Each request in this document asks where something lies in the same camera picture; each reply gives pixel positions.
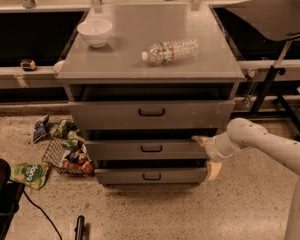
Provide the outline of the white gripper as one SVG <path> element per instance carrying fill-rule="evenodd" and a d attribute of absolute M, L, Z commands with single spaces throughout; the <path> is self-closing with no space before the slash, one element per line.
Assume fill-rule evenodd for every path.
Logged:
<path fill-rule="evenodd" d="M 221 161 L 230 158 L 239 149 L 239 146 L 230 140 L 226 132 L 209 139 L 207 136 L 199 135 L 194 135 L 191 139 L 204 147 L 207 156 L 212 160 L 207 162 L 207 181 L 216 179 L 222 168 Z"/>

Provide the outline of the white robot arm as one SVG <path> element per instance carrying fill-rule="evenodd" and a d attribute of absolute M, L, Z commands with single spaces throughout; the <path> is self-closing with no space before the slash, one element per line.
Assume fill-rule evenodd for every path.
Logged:
<path fill-rule="evenodd" d="M 300 240 L 300 142 L 270 134 L 263 126 L 244 118 L 232 119 L 221 134 L 194 135 L 192 139 L 207 154 L 207 180 L 217 177 L 224 160 L 249 148 L 262 151 L 297 174 L 284 240 Z"/>

